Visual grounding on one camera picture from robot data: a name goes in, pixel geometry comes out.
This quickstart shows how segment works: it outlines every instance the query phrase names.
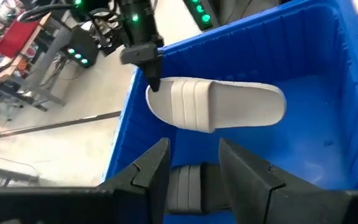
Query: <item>black machine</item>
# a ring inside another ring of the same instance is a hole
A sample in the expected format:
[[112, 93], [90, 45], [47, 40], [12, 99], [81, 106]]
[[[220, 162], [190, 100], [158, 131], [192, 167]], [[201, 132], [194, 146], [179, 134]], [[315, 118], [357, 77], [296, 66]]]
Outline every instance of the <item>black machine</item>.
[[176, 167], [161, 139], [95, 188], [0, 188], [0, 223], [153, 223], [231, 209], [237, 223], [358, 223], [358, 190], [322, 190], [227, 139], [219, 163]]
[[84, 68], [96, 63], [99, 49], [96, 47], [93, 38], [80, 26], [75, 26], [70, 32], [71, 38], [64, 46], [63, 51], [68, 58], [76, 61]]

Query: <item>cable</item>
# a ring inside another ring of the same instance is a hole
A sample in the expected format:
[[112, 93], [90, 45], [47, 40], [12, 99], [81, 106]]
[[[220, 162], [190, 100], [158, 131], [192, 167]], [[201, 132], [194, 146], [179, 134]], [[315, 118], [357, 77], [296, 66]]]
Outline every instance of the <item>cable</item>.
[[64, 81], [71, 81], [71, 80], [76, 80], [77, 78], [79, 78], [82, 74], [84, 74], [85, 69], [82, 69], [82, 72], [80, 74], [78, 74], [77, 76], [73, 77], [73, 78], [59, 78], [59, 80], [64, 80]]
[[78, 63], [74, 64], [72, 63], [73, 61], [67, 61], [67, 65], [71, 65], [73, 67], [77, 67], [78, 66]]
[[[58, 59], [58, 62], [56, 62], [56, 64], [55, 64], [55, 70], [60, 66], [61, 63], [63, 63], [64, 59], [65, 59], [65, 57], [64, 57], [63, 55], [60, 55], [60, 58]], [[49, 81], [52, 80], [52, 78], [56, 77], [56, 76], [59, 75], [59, 74], [60, 74], [60, 73], [54, 73], [53, 75], [51, 75], [50, 77], [48, 77], [43, 84], [39, 85], [38, 87], [42, 87], [42, 86], [48, 85], [48, 84], [49, 84]]]
[[78, 9], [70, 4], [53, 4], [53, 5], [47, 5], [47, 6], [39, 6], [34, 9], [28, 10], [28, 11], [24, 12], [23, 14], [21, 14], [19, 17], [17, 17], [17, 20], [19, 22], [34, 22], [34, 21], [40, 19], [40, 18], [34, 19], [35, 16], [39, 16], [41, 14], [49, 13], [49, 12], [55, 11], [55, 10], [70, 10], [70, 9], [79, 10], [79, 11], [85, 13], [87, 16], [91, 16], [89, 13], [82, 11], [81, 9]]
[[[32, 4], [37, 4], [37, 2], [38, 2], [38, 0], [34, 0], [34, 1], [32, 1], [31, 3], [32, 3]], [[53, 5], [53, 4], [56, 4], [56, 3], [57, 3], [57, 0], [51, 0], [49, 6], [50, 6], [50, 5]], [[32, 21], [37, 21], [37, 20], [39, 20], [39, 19], [42, 19], [42, 18], [43, 18], [44, 16], [46, 16], [47, 14], [48, 14], [47, 12], [42, 13], [42, 14], [39, 14], [39, 15], [37, 15], [37, 16], [32, 17], [31, 20], [32, 20]]]

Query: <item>white slide sandal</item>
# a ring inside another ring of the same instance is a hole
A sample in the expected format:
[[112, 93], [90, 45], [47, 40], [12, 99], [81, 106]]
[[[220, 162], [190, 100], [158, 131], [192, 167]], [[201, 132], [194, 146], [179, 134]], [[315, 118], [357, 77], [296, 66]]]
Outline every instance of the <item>white slide sandal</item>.
[[148, 86], [146, 100], [162, 121], [204, 133], [272, 125], [287, 106], [283, 92], [273, 85], [185, 77], [162, 78], [158, 92]]

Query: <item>green indicator light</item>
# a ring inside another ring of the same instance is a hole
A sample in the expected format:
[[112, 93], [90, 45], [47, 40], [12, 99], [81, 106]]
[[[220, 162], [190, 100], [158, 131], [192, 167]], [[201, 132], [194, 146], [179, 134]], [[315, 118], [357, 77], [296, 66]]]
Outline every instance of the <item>green indicator light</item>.
[[207, 22], [209, 22], [211, 20], [211, 16], [208, 15], [208, 14], [205, 14], [205, 15], [202, 16], [201, 19], [203, 20], [203, 22], [207, 23]]
[[201, 5], [197, 5], [196, 10], [197, 10], [198, 13], [204, 12], [204, 9], [203, 9], [203, 7]]
[[134, 21], [134, 22], [139, 21], [139, 15], [138, 14], [133, 14], [132, 15], [132, 21]]

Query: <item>workbench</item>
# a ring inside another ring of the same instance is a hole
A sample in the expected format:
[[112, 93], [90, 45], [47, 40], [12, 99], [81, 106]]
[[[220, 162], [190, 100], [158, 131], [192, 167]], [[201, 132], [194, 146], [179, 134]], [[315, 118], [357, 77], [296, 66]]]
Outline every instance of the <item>workbench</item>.
[[[54, 40], [50, 44], [42, 60], [40, 60], [39, 63], [33, 67], [33, 71], [30, 74], [31, 79], [28, 81], [21, 77], [18, 77], [17, 75], [14, 74], [14, 72], [17, 70], [17, 67], [20, 64], [20, 62], [24, 59], [23, 55], [25, 55], [25, 53], [27, 52], [31, 44], [34, 42], [34, 40], [38, 37], [41, 30], [43, 29], [43, 26], [47, 22], [51, 22], [53, 26], [58, 27], [58, 32], [56, 37], [54, 37]], [[24, 101], [30, 104], [31, 106], [34, 106], [42, 111], [47, 111], [47, 109], [41, 105], [46, 101], [53, 101], [55, 103], [58, 103], [59, 105], [64, 106], [65, 102], [62, 99], [58, 98], [57, 96], [52, 95], [50, 91], [52, 90], [52, 87], [57, 81], [58, 76], [65, 65], [65, 62], [67, 60], [66, 58], [62, 60], [62, 63], [59, 64], [55, 69], [55, 71], [51, 74], [50, 85], [41, 86], [40, 84], [44, 80], [49, 67], [53, 63], [55, 55], [60, 51], [60, 49], [64, 45], [68, 43], [69, 39], [70, 39], [70, 29], [67, 26], [63, 26], [61, 22], [56, 21], [51, 16], [51, 13], [44, 16], [40, 20], [37, 28], [33, 31], [32, 35], [26, 42], [25, 46], [20, 51], [20, 54], [16, 56], [14, 59], [5, 57], [0, 63], [0, 67], [2, 67], [12, 62], [9, 68], [3, 70], [0, 73], [0, 83], [4, 83], [8, 80], [12, 80], [20, 84], [23, 90], [31, 91], [33, 93], [32, 97], [35, 100], [29, 100], [28, 97], [24, 97], [18, 93], [13, 93], [2, 89], [0, 89], [0, 91], [2, 91], [5, 95], [9, 95], [20, 101]]]

